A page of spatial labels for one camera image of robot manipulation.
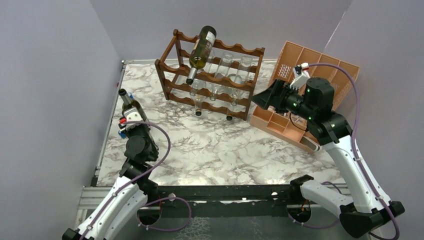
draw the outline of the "bottle neck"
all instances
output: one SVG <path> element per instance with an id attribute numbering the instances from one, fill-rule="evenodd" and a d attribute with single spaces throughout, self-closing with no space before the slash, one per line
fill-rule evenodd
<path id="1" fill-rule="evenodd" d="M 133 101 L 131 100 L 130 96 L 128 96 L 128 94 L 120 95 L 120 97 L 122 98 L 122 101 L 125 105 L 130 105 L 131 102 Z"/>
<path id="2" fill-rule="evenodd" d="M 188 79 L 195 79 L 196 73 L 198 72 L 198 70 L 195 67 L 192 67 L 190 69 L 190 72 L 188 73 Z"/>

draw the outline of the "cable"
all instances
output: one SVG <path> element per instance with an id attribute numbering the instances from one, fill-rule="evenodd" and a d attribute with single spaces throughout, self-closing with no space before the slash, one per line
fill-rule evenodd
<path id="1" fill-rule="evenodd" d="M 105 202 L 105 204 L 100 208 L 100 210 L 98 211 L 98 213 L 93 217 L 93 219 L 91 220 L 90 224 L 87 226 L 87 228 L 85 229 L 85 231 L 82 233 L 82 235 L 79 238 L 79 240 L 84 240 L 85 236 L 89 233 L 90 229 L 93 227 L 93 224 L 97 221 L 97 219 L 99 219 L 100 215 L 102 215 L 102 213 L 105 211 L 105 209 L 108 207 L 108 205 L 112 202 L 112 200 L 123 189 L 125 189 L 128 185 L 130 185 L 130 184 L 136 182 L 137 180 L 141 179 L 146 174 L 148 174 L 151 171 L 153 171 L 153 169 L 157 168 L 160 164 L 162 164 L 165 161 L 165 159 L 168 157 L 168 154 L 170 153 L 170 150 L 171 150 L 171 139 L 170 139 L 170 136 L 160 126 L 158 126 L 158 125 L 156 125 L 154 123 L 151 123 L 151 122 L 146 122 L 146 121 L 127 121 L 127 122 L 123 122 L 122 124 L 144 124 L 144 125 L 152 126 L 152 127 L 156 128 L 156 129 L 158 129 L 159 131 L 161 131 L 165 135 L 166 140 L 168 141 L 168 148 L 166 149 L 165 155 L 162 157 L 162 159 L 158 163 L 156 163 L 154 166 L 152 166 L 147 171 L 143 172 L 142 174 L 136 176 L 132 180 L 130 180 L 127 183 L 125 183 L 124 185 L 122 185 L 120 188 L 118 188 L 114 192 L 114 194 L 112 196 L 109 197 L 109 199 Z"/>
<path id="2" fill-rule="evenodd" d="M 322 185 L 327 185 L 327 184 L 330 184 L 330 185 L 332 185 L 340 194 L 342 194 L 342 191 L 340 190 L 340 188 L 338 188 L 337 187 L 337 185 L 335 185 L 334 183 L 332 183 L 332 182 L 329 182 L 329 181 L 325 181 L 325 182 L 323 182 L 323 183 L 321 183 Z M 304 223 L 304 222 L 300 222 L 300 221 L 297 221 L 296 219 L 294 219 L 293 217 L 292 217 L 292 215 L 290 215 L 290 213 L 288 214 L 288 218 L 290 218 L 292 221 L 293 221 L 293 223 L 295 223 L 295 224 L 299 224 L 299 225 L 301 225 L 302 227 L 305 227 L 305 228 L 308 228 L 308 229 L 330 229 L 330 228 L 332 228 L 332 227 L 334 227 L 334 226 L 336 226 L 337 224 L 339 224 L 340 223 L 340 220 L 339 219 L 337 219 L 335 222 L 333 222 L 332 224 L 330 224 L 330 225 L 327 225 L 327 226 L 315 226 L 315 225 L 310 225 L 310 224 L 307 224 L 307 223 Z"/>
<path id="3" fill-rule="evenodd" d="M 353 91 L 355 93 L 355 97 L 356 97 L 356 114 L 355 114 L 355 123 L 353 124 L 353 130 L 352 130 L 352 135 L 351 135 L 351 145 L 352 145 L 352 149 L 353 149 L 353 155 L 355 157 L 355 159 L 357 159 L 358 161 L 356 161 L 359 165 L 359 168 L 363 174 L 363 176 L 365 177 L 368 185 L 371 187 L 372 192 L 378 196 L 378 200 L 380 201 L 381 205 L 383 205 L 384 209 L 387 211 L 388 215 L 390 216 L 391 221 L 393 222 L 393 226 L 394 226 L 394 230 L 395 230 L 395 234 L 393 238 L 383 238 L 380 236 L 375 235 L 374 233 L 370 232 L 369 234 L 371 236 L 373 236 L 374 238 L 378 239 L 378 240 L 398 240 L 400 235 L 401 235 L 401 231 L 399 229 L 399 225 L 398 222 L 395 219 L 395 216 L 393 215 L 392 211 L 390 210 L 389 206 L 387 206 L 387 204 L 384 202 L 384 200 L 381 197 L 379 191 L 377 190 L 376 186 L 374 186 L 373 181 L 371 180 L 370 176 L 367 173 L 367 170 L 365 169 L 364 165 L 362 164 L 362 161 L 359 160 L 359 154 L 358 151 L 356 151 L 357 147 L 356 147 L 356 134 L 357 134 L 357 129 L 358 129 L 358 123 L 359 123 L 359 110 L 360 110 L 360 101 L 359 101 L 359 92 L 357 89 L 357 86 L 355 85 L 355 82 L 353 80 L 353 78 L 349 75 L 349 73 L 344 70 L 342 67 L 331 64 L 331 63 L 312 63 L 309 64 L 309 67 L 313 67 L 313 66 L 328 66 L 328 67 L 333 67 L 336 68 L 338 70 L 340 70 L 342 73 L 344 73 L 346 75 L 346 77 L 349 79 L 350 83 L 352 84 L 353 87 Z"/>
<path id="4" fill-rule="evenodd" d="M 302 128 L 300 128 L 300 127 L 298 127 L 298 126 L 295 125 L 295 123 L 293 122 L 293 119 L 292 119 L 292 112 L 289 112 L 288 113 L 288 118 L 290 119 L 291 124 L 293 124 L 296 128 L 298 128 L 298 129 L 300 129 L 302 131 L 307 131 L 308 130 L 308 128 L 302 129 Z"/>
<path id="5" fill-rule="evenodd" d="M 152 202 L 149 202 L 146 205 L 144 205 L 143 207 L 147 207 L 147 206 L 150 206 L 150 205 L 155 204 L 157 202 L 161 202 L 161 201 L 164 201 L 164 200 L 171 200 L 171 199 L 180 200 L 180 201 L 184 202 L 187 205 L 187 207 L 188 207 L 188 219 L 187 219 L 187 221 L 182 226 L 179 226 L 177 228 L 166 229 L 166 228 L 159 228 L 159 227 L 154 227 L 154 226 L 150 226 L 150 225 L 144 225 L 142 223 L 142 221 L 140 220 L 139 216 L 137 215 L 137 219 L 138 219 L 138 222 L 139 222 L 138 226 L 139 227 L 140 226 L 143 226 L 143 227 L 146 228 L 146 230 L 148 230 L 148 229 L 154 229 L 154 230 L 158 230 L 158 231 L 162 231 L 162 232 L 176 232 L 176 231 L 179 231 L 179 230 L 185 228 L 190 223 L 190 220 L 192 219 L 192 208 L 190 207 L 189 202 L 187 202 L 183 198 L 177 197 L 177 196 L 174 196 L 174 197 L 164 197 L 164 198 L 161 198 L 161 199 L 158 199 L 158 200 L 154 200 Z"/>

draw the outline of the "metal frame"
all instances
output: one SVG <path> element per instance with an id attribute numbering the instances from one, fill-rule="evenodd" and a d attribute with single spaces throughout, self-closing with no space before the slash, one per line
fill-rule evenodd
<path id="1" fill-rule="evenodd" d="M 350 196 L 351 193 L 346 184 L 343 183 L 336 185 L 341 190 L 343 195 Z M 326 185 L 326 187 L 336 191 L 336 189 L 331 185 Z M 278 197 L 278 192 L 284 192 L 285 190 L 288 190 L 288 188 L 288 184 L 229 186 L 159 186 L 158 191 L 159 193 L 163 194 L 162 197 L 167 197 L 170 193 L 175 193 L 177 197 L 186 199 L 192 207 L 193 215 L 198 217 L 203 217 L 204 215 L 208 215 L 210 217 L 214 216 L 213 212 L 207 210 L 212 208 L 203 207 L 204 204 L 213 205 L 213 211 L 217 212 L 216 214 L 220 216 L 223 213 L 228 214 L 228 216 L 231 217 L 240 216 L 243 215 L 243 211 L 247 207 L 251 208 L 253 205 L 256 206 L 255 208 L 257 209 L 257 211 L 256 213 L 249 212 L 249 215 L 259 215 L 261 213 L 275 217 L 284 217 L 287 215 L 286 211 L 280 211 L 278 210 L 279 208 L 298 208 L 301 206 L 301 203 L 287 202 L 284 200 L 284 198 Z M 75 219 L 75 227 L 80 225 L 86 219 L 88 211 L 97 208 L 97 206 L 107 196 L 110 190 L 111 187 L 83 188 Z M 232 210 L 235 209 L 235 212 L 226 213 L 228 212 L 226 210 L 230 208 L 229 206 L 231 205 L 228 203 L 237 203 L 237 205 L 233 204 L 233 206 L 231 207 Z M 181 207 L 181 211 L 178 211 L 176 213 L 176 207 L 177 209 Z M 142 207 L 141 210 L 153 210 L 154 208 L 157 207 Z M 187 215 L 186 206 L 178 201 L 165 201 L 162 203 L 162 208 L 169 208 L 173 211 L 172 214 L 167 214 L 164 211 L 164 218 L 185 217 Z"/>
<path id="2" fill-rule="evenodd" d="M 108 142 L 108 136 L 109 136 L 109 132 L 110 132 L 111 126 L 112 126 L 112 119 L 114 117 L 115 108 L 117 107 L 118 91 L 121 88 L 122 81 L 123 81 L 124 75 L 125 75 L 125 69 L 127 68 L 127 64 L 125 62 L 126 61 L 121 62 L 122 63 L 122 69 L 121 69 L 120 78 L 119 78 L 119 81 L 118 81 L 118 86 L 117 86 L 116 91 L 115 91 L 115 97 L 114 97 L 115 101 L 113 101 L 112 111 L 110 112 L 109 122 L 107 124 L 107 130 L 106 130 L 106 133 L 104 135 L 103 144 L 101 145 L 100 156 L 98 157 L 98 161 L 97 161 L 97 168 L 98 168 L 99 172 L 100 172 L 100 166 L 102 165 L 102 161 L 103 161 L 103 155 L 105 154 L 106 143 Z"/>

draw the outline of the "blue clip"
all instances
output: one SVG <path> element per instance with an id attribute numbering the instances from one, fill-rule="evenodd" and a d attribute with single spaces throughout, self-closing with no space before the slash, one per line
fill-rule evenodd
<path id="1" fill-rule="evenodd" d="M 121 131 L 118 131 L 118 134 L 119 134 L 119 136 L 121 137 L 121 138 L 126 138 L 127 137 L 127 135 L 125 135 L 125 133 L 123 133 L 123 132 L 121 132 Z"/>

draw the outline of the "wine rack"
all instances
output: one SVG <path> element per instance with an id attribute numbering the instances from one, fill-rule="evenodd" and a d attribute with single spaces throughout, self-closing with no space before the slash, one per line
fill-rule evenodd
<path id="1" fill-rule="evenodd" d="M 187 51 L 185 51 L 184 49 L 181 49 L 181 41 L 194 44 L 197 39 L 198 39 L 197 35 L 195 37 L 187 37 L 182 32 L 175 29 L 173 31 L 173 38 L 171 39 L 170 43 L 168 44 L 168 47 L 165 49 L 165 52 L 163 53 L 162 57 L 155 61 L 154 65 L 156 66 L 156 71 L 157 71 L 157 74 L 159 76 L 160 84 L 162 86 L 163 94 L 165 95 L 166 100 L 172 100 L 172 101 L 175 101 L 175 102 L 178 102 L 178 103 L 188 104 L 188 105 L 192 105 L 192 106 L 195 105 L 195 103 L 193 102 L 193 100 L 191 98 L 189 98 L 189 97 L 185 97 L 185 98 L 177 97 L 174 94 L 172 94 L 171 91 L 172 91 L 172 89 L 178 89 L 178 90 L 189 93 L 192 90 L 192 88 L 188 84 L 186 84 L 186 83 L 176 84 L 176 82 L 177 82 L 177 79 L 178 79 L 179 76 L 186 76 L 187 77 L 189 75 L 189 71 L 190 71 L 190 66 L 187 66 L 187 65 L 184 64 L 184 58 L 189 58 L 190 54 Z M 176 54 L 177 54 L 177 59 L 178 59 L 178 64 L 179 64 L 178 68 L 170 67 L 165 63 L 165 60 L 167 59 L 169 53 L 171 52 L 171 50 L 174 46 L 175 46 L 175 49 L 176 49 Z M 253 66 L 250 67 L 250 73 L 254 74 L 253 80 L 249 80 L 245 84 L 234 83 L 228 77 L 215 78 L 213 73 L 201 72 L 201 73 L 198 73 L 196 75 L 196 79 L 203 80 L 205 82 L 218 84 L 218 85 L 222 85 L 222 86 L 226 86 L 226 87 L 230 87 L 230 88 L 234 88 L 234 89 L 240 89 L 240 90 L 249 92 L 248 98 L 242 98 L 242 99 L 239 99 L 237 101 L 237 103 L 239 105 L 246 107 L 245 111 L 239 111 L 239 112 L 233 113 L 233 117 L 241 118 L 241 119 L 246 121 L 247 118 L 248 118 L 249 108 L 250 108 L 250 105 L 251 105 L 250 99 L 251 99 L 253 92 L 255 90 L 256 81 L 258 79 L 259 70 L 261 68 L 262 59 L 264 57 L 265 48 L 262 47 L 262 48 L 255 48 L 253 50 L 248 50 L 248 49 L 245 49 L 239 43 L 236 43 L 232 46 L 228 46 L 228 45 L 224 44 L 219 39 L 215 40 L 213 47 L 215 49 L 223 49 L 223 50 L 226 50 L 226 51 L 241 53 L 241 54 L 244 54 L 244 55 L 247 55 L 247 56 L 254 56 L 254 57 L 259 58 L 257 65 L 256 66 L 253 65 Z M 212 60 L 212 63 L 213 64 L 219 64 L 220 60 L 221 60 L 221 58 L 215 57 Z M 240 63 L 238 61 L 233 61 L 231 63 L 230 67 L 237 69 L 239 67 L 239 64 Z M 172 80 L 166 79 L 165 78 L 165 72 L 175 74 L 174 78 Z M 202 89 L 199 89 L 197 91 L 197 94 L 203 95 L 205 97 L 209 97 L 211 95 L 211 92 L 206 88 L 202 88 Z M 231 102 L 231 97 L 227 93 L 221 93 L 221 94 L 217 95 L 216 99 L 224 101 L 224 102 Z M 227 110 L 228 110 L 227 107 L 225 107 L 225 106 L 214 107 L 214 106 L 212 106 L 211 104 L 209 104 L 208 102 L 205 102 L 205 101 L 202 103 L 202 108 L 213 111 L 213 112 L 222 113 L 222 114 L 227 114 Z"/>

